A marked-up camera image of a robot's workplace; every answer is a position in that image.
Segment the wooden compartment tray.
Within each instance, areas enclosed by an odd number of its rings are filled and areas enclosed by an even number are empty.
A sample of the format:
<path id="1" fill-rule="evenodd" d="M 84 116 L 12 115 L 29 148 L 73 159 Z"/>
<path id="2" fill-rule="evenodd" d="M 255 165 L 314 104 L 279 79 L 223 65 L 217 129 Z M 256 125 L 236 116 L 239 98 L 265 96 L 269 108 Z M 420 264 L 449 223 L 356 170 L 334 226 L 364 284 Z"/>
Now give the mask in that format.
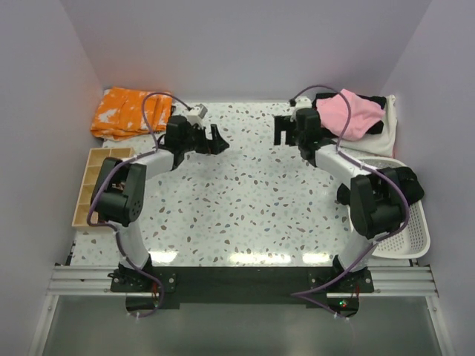
<path id="1" fill-rule="evenodd" d="M 108 157 L 127 159 L 134 155 L 133 148 L 92 148 L 89 151 L 84 174 L 82 177 L 79 195 L 72 220 L 72 227 L 77 231 L 89 232 L 93 226 L 87 224 L 87 216 L 94 186 L 99 176 L 103 161 Z"/>

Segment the orange white folded t-shirt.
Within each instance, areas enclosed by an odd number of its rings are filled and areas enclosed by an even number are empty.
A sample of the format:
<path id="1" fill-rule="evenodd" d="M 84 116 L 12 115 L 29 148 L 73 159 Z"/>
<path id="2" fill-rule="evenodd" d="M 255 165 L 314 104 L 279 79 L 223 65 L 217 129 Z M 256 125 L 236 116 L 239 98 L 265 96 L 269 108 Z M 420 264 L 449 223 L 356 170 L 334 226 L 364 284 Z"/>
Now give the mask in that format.
<path id="1" fill-rule="evenodd" d="M 173 99 L 165 95 L 146 96 L 148 91 L 113 87 L 105 91 L 90 126 L 100 139 L 123 141 L 166 129 Z"/>

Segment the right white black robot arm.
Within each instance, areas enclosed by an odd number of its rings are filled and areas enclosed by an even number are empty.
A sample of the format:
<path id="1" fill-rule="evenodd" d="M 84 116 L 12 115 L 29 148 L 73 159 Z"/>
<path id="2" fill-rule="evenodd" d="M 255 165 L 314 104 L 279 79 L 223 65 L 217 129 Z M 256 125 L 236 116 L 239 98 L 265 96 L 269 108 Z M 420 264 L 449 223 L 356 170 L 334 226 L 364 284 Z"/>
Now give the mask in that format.
<path id="1" fill-rule="evenodd" d="M 303 160 L 326 171 L 350 191 L 351 236 L 333 259 L 330 281 L 311 290 L 333 286 L 348 291 L 357 282 L 356 272 L 367 267 L 378 244 L 408 224 L 409 204 L 398 175 L 392 168 L 379 170 L 344 153 L 337 142 L 322 134 L 320 116 L 312 108 L 274 117 L 274 144 L 280 145 L 282 140 L 298 147 Z"/>

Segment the aluminium rail frame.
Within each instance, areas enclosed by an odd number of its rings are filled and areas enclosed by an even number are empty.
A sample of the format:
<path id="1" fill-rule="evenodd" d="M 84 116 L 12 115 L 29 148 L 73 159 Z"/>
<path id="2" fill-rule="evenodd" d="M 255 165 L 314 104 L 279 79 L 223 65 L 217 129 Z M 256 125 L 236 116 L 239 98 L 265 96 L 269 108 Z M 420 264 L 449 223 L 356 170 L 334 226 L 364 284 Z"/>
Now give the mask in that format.
<path id="1" fill-rule="evenodd" d="M 114 245 L 104 240 L 79 240 L 72 249 L 68 266 L 56 266 L 50 279 L 48 291 L 59 295 L 104 295 L 110 292 L 108 274 L 118 265 L 119 255 Z M 298 247 L 287 252 L 262 252 L 248 248 L 240 250 L 225 244 L 223 249 L 193 247 L 153 248 L 151 261 L 158 267 L 329 267 L 333 255 L 330 250 L 307 251 Z M 411 265 L 408 260 L 369 260 L 375 286 L 374 296 L 382 297 L 435 297 L 436 284 L 429 267 Z"/>

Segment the black t-shirt in basket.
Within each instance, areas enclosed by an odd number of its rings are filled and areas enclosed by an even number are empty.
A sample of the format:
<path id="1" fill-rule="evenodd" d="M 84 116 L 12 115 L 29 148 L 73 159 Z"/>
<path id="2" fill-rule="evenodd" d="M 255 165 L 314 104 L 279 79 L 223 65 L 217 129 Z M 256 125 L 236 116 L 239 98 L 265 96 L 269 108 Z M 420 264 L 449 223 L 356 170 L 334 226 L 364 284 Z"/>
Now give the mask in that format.
<path id="1" fill-rule="evenodd" d="M 386 168 L 377 169 L 377 171 L 383 174 L 383 171 L 389 171 L 391 177 L 396 178 L 396 185 L 403 193 L 405 201 L 410 206 L 412 202 L 421 200 L 425 191 L 421 186 L 417 175 L 409 167 L 398 168 Z M 344 184 L 340 184 L 336 194 L 336 201 L 342 205 L 352 207 L 351 197 L 357 197 L 358 201 L 361 201 L 364 207 L 373 202 L 375 207 L 380 206 L 398 206 L 402 211 L 404 210 L 404 203 L 400 194 L 394 190 L 394 188 L 380 176 L 374 173 L 368 173 L 367 178 L 370 182 L 372 191 L 372 198 L 365 191 L 360 193 L 360 189 L 357 188 L 353 193 L 352 188 L 348 188 Z"/>

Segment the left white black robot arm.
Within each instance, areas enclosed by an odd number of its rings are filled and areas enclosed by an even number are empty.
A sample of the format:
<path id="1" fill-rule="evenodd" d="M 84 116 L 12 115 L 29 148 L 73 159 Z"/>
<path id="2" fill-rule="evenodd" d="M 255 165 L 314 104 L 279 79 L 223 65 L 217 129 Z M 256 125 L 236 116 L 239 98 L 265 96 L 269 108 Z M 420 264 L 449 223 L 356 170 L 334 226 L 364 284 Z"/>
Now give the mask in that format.
<path id="1" fill-rule="evenodd" d="M 113 231 L 121 255 L 120 270 L 130 270 L 127 281 L 137 291 L 154 282 L 151 256 L 141 236 L 139 218 L 144 206 L 146 183 L 179 167 L 189 152 L 218 155 L 229 148 L 215 124 L 211 137 L 185 116 L 172 116 L 166 132 L 152 151 L 127 159 L 106 157 L 91 196 L 88 224 Z"/>

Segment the white plastic laundry basket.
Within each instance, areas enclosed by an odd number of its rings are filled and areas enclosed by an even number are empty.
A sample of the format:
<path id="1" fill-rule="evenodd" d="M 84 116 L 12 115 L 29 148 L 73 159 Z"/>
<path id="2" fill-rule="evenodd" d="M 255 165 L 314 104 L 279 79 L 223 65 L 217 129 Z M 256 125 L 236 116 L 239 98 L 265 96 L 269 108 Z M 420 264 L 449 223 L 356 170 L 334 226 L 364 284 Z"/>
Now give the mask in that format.
<path id="1" fill-rule="evenodd" d="M 410 204 L 410 219 L 399 234 L 381 242 L 373 252 L 374 257 L 412 260 L 423 257 L 430 248 L 430 234 L 422 201 Z"/>

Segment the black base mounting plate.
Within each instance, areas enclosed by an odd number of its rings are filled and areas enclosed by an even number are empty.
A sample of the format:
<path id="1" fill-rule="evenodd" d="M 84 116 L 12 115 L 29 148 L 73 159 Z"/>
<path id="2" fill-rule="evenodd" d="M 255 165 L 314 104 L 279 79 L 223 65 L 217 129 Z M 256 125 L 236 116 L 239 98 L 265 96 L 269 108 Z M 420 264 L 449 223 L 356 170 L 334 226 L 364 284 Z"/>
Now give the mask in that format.
<path id="1" fill-rule="evenodd" d="M 128 311 L 178 309 L 183 304 L 297 304 L 296 292 L 315 289 L 319 303 L 338 311 L 357 311 L 358 298 L 374 292 L 367 268 L 332 286 L 332 267 L 149 267 L 146 275 L 118 267 L 108 274 L 110 290 L 126 295 Z"/>

